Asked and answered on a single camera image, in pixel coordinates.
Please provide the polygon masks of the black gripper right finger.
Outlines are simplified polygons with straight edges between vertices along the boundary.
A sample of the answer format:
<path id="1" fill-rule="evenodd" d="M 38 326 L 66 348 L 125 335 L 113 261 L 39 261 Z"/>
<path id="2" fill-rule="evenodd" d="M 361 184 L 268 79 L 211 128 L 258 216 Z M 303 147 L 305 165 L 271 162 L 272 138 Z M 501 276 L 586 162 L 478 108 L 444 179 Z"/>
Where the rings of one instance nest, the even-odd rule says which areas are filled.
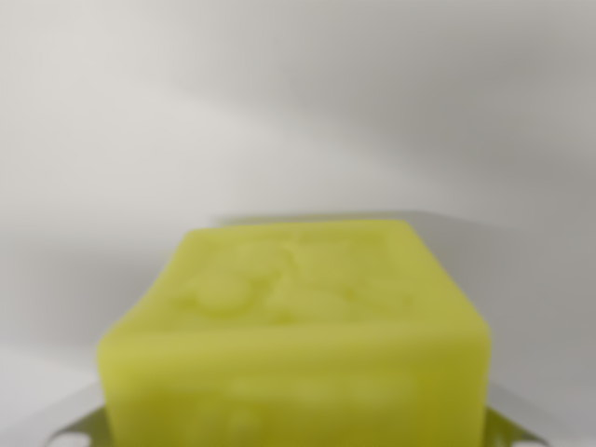
<path id="1" fill-rule="evenodd" d="M 486 409 L 484 447 L 542 446 L 549 444 L 535 433 L 507 419 L 501 413 Z"/>

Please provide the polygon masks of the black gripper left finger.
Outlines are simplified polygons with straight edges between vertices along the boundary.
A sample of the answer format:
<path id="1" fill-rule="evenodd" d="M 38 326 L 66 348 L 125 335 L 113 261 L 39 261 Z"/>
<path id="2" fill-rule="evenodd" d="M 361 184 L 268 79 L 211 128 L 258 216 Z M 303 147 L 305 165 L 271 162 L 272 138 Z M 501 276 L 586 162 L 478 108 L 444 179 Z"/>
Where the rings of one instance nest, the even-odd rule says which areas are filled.
<path id="1" fill-rule="evenodd" d="M 108 427 L 105 409 L 100 407 L 57 429 L 49 436 L 45 445 L 112 447 L 115 443 Z"/>

